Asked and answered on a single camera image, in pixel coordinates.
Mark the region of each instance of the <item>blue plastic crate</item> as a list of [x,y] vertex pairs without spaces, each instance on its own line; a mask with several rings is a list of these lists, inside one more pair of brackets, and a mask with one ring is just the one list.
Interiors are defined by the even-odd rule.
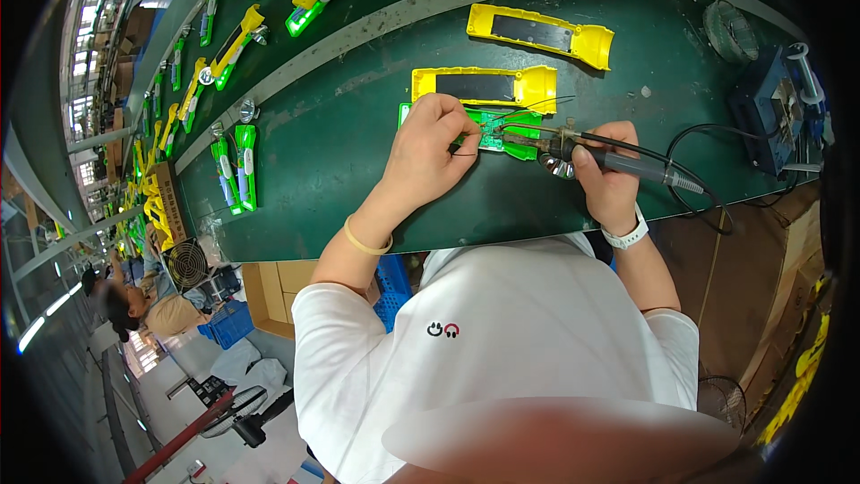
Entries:
[[212,315],[209,323],[198,326],[197,330],[226,350],[253,331],[254,323],[246,302],[230,300]]
[[379,301],[373,305],[373,311],[382,320],[385,332],[394,329],[394,317],[406,301],[412,297],[412,287],[409,277],[403,267],[403,259],[399,254],[386,254],[379,258],[376,272],[379,282]]

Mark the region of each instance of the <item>red pole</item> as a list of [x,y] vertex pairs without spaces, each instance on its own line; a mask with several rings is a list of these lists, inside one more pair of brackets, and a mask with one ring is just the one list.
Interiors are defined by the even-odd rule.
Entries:
[[218,399],[215,404],[200,415],[197,420],[188,425],[188,428],[179,432],[179,434],[170,440],[161,450],[156,452],[152,457],[143,463],[134,473],[131,473],[122,484],[143,484],[146,477],[155,471],[159,465],[167,461],[169,457],[175,455],[179,449],[185,446],[186,443],[194,439],[194,436],[199,434],[206,428],[206,425],[215,420],[224,410],[230,405],[233,399],[233,391],[227,392]]

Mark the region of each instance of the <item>black hair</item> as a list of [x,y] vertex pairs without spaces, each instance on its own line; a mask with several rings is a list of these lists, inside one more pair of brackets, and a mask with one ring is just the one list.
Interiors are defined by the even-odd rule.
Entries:
[[87,271],[83,272],[81,275],[81,289],[83,290],[84,296],[90,296],[93,293],[93,287],[95,286],[95,280],[97,276],[95,275],[95,271],[91,267]]
[[104,299],[107,318],[113,324],[113,330],[120,336],[120,340],[128,342],[128,332],[140,328],[140,320],[128,315],[128,296],[114,285],[110,285],[107,287]]

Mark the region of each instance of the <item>logo on shirt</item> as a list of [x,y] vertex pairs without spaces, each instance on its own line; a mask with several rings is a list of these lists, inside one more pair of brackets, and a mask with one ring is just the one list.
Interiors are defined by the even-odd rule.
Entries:
[[432,337],[442,336],[442,333],[444,333],[449,339],[456,339],[457,335],[460,334],[460,328],[457,327],[456,323],[449,323],[443,328],[442,324],[438,321],[434,321],[427,326],[427,334]]

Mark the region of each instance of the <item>bracelet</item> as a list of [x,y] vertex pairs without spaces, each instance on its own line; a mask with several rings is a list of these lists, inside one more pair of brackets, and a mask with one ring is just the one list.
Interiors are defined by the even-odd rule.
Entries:
[[359,249],[362,253],[372,254],[373,256],[382,256],[384,253],[388,253],[388,250],[394,244],[394,236],[388,236],[388,245],[381,249],[371,249],[371,247],[363,245],[361,242],[355,239],[355,236],[352,232],[349,231],[349,220],[352,219],[353,216],[347,217],[347,220],[343,221],[343,233],[347,235],[347,239],[350,243],[355,245],[355,248]]

